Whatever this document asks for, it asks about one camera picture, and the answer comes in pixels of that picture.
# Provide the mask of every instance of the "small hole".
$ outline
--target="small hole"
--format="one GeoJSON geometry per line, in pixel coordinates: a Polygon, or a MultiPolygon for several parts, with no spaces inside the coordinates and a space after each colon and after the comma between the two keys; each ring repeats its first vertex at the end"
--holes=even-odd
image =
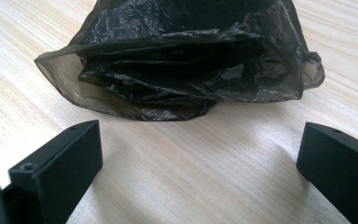
{"type": "Polygon", "coordinates": [[[332,131],[333,131],[333,133],[342,133],[342,131],[337,130],[337,129],[333,129],[332,131]]]}
{"type": "Polygon", "coordinates": [[[32,163],[25,163],[20,167],[20,169],[26,170],[26,171],[33,170],[34,168],[35,168],[35,165],[32,163]]]}

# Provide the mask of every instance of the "black plastic bag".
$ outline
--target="black plastic bag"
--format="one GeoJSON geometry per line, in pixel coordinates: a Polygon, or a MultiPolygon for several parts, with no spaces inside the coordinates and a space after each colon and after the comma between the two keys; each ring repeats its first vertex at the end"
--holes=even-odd
{"type": "Polygon", "coordinates": [[[99,0],[68,47],[35,62],[73,104],[141,120],[300,99],[324,80],[290,0],[99,0]]]}

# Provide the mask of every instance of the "table surface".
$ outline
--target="table surface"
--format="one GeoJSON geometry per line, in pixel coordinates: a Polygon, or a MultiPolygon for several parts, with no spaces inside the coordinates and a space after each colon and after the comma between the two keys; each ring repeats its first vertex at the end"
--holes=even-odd
{"type": "Polygon", "coordinates": [[[358,138],[358,1],[295,0],[326,80],[300,101],[218,103],[182,122],[67,102],[34,59],[66,46],[95,0],[0,0],[0,186],[62,130],[98,119],[104,166],[68,223],[346,223],[296,169],[306,121],[358,138]]]}

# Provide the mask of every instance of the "black plastic bracket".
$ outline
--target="black plastic bracket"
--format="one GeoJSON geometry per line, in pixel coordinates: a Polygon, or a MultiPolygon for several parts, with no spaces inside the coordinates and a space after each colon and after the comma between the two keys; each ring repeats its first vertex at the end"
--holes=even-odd
{"type": "Polygon", "coordinates": [[[102,166],[98,120],[66,129],[8,171],[0,223],[65,223],[102,166]]]}
{"type": "Polygon", "coordinates": [[[357,139],[308,122],[296,167],[348,221],[358,223],[357,139]]]}

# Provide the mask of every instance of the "crumpled plastic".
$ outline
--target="crumpled plastic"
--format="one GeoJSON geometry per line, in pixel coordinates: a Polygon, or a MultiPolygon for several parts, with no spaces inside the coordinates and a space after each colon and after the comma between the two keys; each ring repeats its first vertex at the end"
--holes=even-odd
{"type": "Polygon", "coordinates": [[[138,120],[298,100],[324,81],[291,0],[98,0],[68,46],[35,63],[74,105],[138,120]]]}

